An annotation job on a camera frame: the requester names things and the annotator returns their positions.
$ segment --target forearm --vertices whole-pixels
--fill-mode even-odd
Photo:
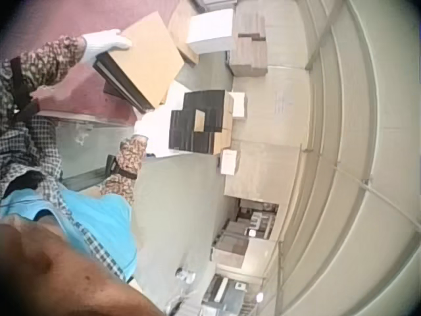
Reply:
[[[116,156],[118,166],[132,174],[139,175],[141,169],[141,160],[145,155],[147,147],[147,138],[134,135],[131,139],[125,140],[120,144],[120,152]],[[104,181],[101,186],[101,194],[118,194],[133,205],[134,185],[136,181],[126,178],[120,174],[113,174]]]
[[[57,41],[20,55],[24,83],[30,91],[57,84],[80,61],[86,48],[82,37],[62,36]]]

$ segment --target black strap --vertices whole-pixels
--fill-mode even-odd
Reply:
[[[11,60],[12,68],[12,94],[19,112],[13,116],[12,123],[26,122],[39,112],[37,99],[32,99],[27,85],[24,83],[22,75],[22,65],[20,57]]]
[[[110,175],[116,174],[116,173],[125,178],[129,178],[132,180],[137,179],[137,174],[121,169],[121,167],[117,163],[117,158],[113,155],[108,155],[107,164],[105,165],[105,174],[107,177],[109,177]]]

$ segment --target blue shirt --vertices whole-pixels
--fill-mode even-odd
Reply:
[[[64,202],[75,221],[88,229],[124,271],[128,280],[136,269],[137,251],[130,222],[132,208],[117,194],[99,199],[71,190],[61,190]],[[34,220],[41,210],[48,210],[60,224],[67,240],[78,251],[91,255],[84,237],[55,207],[31,189],[17,190],[0,203],[0,218],[17,214]]]

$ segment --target white glove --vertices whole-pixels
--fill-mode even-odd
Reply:
[[[142,135],[149,138],[154,133],[162,129],[160,111],[151,111],[142,116],[142,118],[136,122],[134,126],[135,135]]]
[[[114,29],[96,33],[84,34],[82,37],[86,41],[86,48],[81,63],[93,65],[95,57],[108,51],[113,47],[128,49],[132,46],[132,42],[120,35],[121,31]]]

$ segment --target hand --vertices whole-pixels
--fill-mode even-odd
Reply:
[[[132,42],[121,36],[120,33],[120,30],[114,29],[82,35],[82,38],[86,42],[86,48],[80,62],[93,65],[95,57],[98,54],[108,51],[113,47],[121,49],[130,48]]]

